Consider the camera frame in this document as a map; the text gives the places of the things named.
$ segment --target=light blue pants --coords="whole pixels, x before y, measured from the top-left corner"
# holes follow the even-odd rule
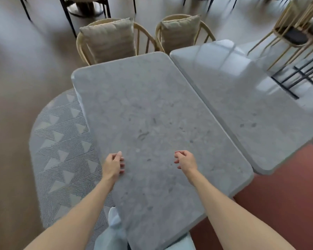
[[[108,224],[109,227],[97,237],[94,250],[127,250],[126,233],[115,207],[112,207],[109,211]],[[167,250],[195,249],[189,233],[180,241],[167,248]]]

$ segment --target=gray stone table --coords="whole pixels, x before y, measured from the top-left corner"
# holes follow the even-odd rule
[[[174,152],[233,196],[253,169],[164,53],[80,68],[72,74],[100,159],[122,151],[125,174],[113,199],[133,250],[164,249],[206,216]]]
[[[259,174],[273,173],[313,138],[313,117],[232,41],[170,57]]]

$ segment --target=patterned rug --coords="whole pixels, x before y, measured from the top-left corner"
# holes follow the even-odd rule
[[[44,228],[65,215],[100,181],[101,165],[74,89],[57,96],[38,115],[29,149]],[[111,193],[87,249],[107,227]]]

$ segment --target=forearm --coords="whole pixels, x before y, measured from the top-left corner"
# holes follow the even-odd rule
[[[107,180],[101,180],[79,204],[40,234],[26,250],[85,249],[112,186]]]
[[[192,182],[225,250],[294,248],[276,231],[221,193],[198,171]]]

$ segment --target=hand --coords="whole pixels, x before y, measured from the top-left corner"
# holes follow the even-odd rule
[[[102,180],[109,181],[112,185],[118,179],[119,174],[124,173],[125,163],[122,152],[110,153],[102,165]]]
[[[188,181],[192,184],[192,177],[195,172],[198,172],[194,155],[187,150],[183,150],[176,151],[174,157],[176,158],[174,163],[179,164],[178,169],[182,169],[182,172],[188,178]]]

